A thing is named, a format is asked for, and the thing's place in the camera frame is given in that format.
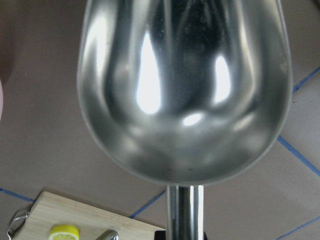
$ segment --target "black object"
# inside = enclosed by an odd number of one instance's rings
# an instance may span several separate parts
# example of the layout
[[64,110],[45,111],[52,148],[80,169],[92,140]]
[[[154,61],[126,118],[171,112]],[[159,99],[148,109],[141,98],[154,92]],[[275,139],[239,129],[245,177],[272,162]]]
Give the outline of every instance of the black object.
[[[154,240],[166,240],[166,231],[155,231]],[[204,232],[204,240],[208,240],[205,232]]]

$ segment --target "wooden cutting board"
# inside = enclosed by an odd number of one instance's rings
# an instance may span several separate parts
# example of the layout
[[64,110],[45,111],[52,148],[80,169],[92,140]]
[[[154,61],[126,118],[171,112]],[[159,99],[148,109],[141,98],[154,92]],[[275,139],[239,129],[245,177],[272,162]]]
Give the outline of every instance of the wooden cutting board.
[[107,230],[119,233],[119,240],[153,240],[163,230],[138,220],[44,191],[31,209],[14,240],[47,240],[56,225],[74,225],[80,240],[95,240]]

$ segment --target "blue line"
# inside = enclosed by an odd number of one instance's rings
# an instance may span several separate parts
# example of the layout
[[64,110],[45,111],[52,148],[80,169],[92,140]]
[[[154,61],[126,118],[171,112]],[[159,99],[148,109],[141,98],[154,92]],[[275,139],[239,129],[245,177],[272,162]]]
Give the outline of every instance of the blue line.
[[320,66],[316,68],[313,72],[311,72],[308,76],[306,76],[304,79],[302,79],[300,82],[298,82],[296,85],[293,86],[292,93],[294,94],[296,91],[298,91],[303,85],[305,85],[314,75],[316,75],[318,72],[320,72]]
[[146,208],[148,208],[151,204],[153,204],[155,201],[157,201],[159,198],[161,198],[166,193],[166,190],[161,192],[159,195],[152,198],[147,204],[140,207],[137,211],[135,211],[132,215],[129,216],[129,218],[134,219],[137,215],[142,213]]
[[0,192],[3,192],[4,194],[8,194],[12,197],[16,197],[18,199],[22,199],[22,200],[25,200],[27,202],[31,202],[31,203],[34,203],[35,200],[33,200],[32,198],[29,198],[29,197],[26,197],[26,196],[23,196],[23,195],[20,195],[18,193],[15,193],[13,191],[9,191],[9,190],[6,190],[6,189],[3,189],[3,188],[0,188]]
[[278,136],[277,139],[286,149],[288,149],[293,155],[295,155],[304,165],[306,165],[312,172],[320,177],[320,171],[311,162],[308,161],[298,150],[296,150],[289,142],[287,142],[282,136]]
[[303,227],[305,227],[305,226],[307,226],[307,225],[309,225],[309,224],[312,224],[313,222],[315,222],[315,221],[317,221],[317,220],[319,220],[319,219],[320,219],[320,216],[317,216],[316,218],[314,218],[314,219],[312,219],[312,220],[310,220],[310,221],[307,221],[305,224],[302,224],[302,225],[298,226],[297,228],[293,229],[292,231],[290,231],[290,232],[288,232],[288,233],[286,233],[286,234],[278,237],[276,240],[283,239],[283,238],[289,236],[290,234],[293,234],[294,232],[302,229]]

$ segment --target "scoop handle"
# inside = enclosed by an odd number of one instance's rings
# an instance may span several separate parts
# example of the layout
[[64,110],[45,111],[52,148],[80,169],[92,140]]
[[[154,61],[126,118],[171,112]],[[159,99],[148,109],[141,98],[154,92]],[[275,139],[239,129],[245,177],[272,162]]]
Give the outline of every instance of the scoop handle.
[[167,186],[166,240],[204,240],[204,186]]

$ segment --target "cut lemon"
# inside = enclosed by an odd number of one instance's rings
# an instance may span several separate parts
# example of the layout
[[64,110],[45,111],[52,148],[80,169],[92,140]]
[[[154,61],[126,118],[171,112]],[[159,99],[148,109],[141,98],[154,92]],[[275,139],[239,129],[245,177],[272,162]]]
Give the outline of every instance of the cut lemon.
[[58,225],[51,229],[49,240],[79,240],[79,230],[72,225]]

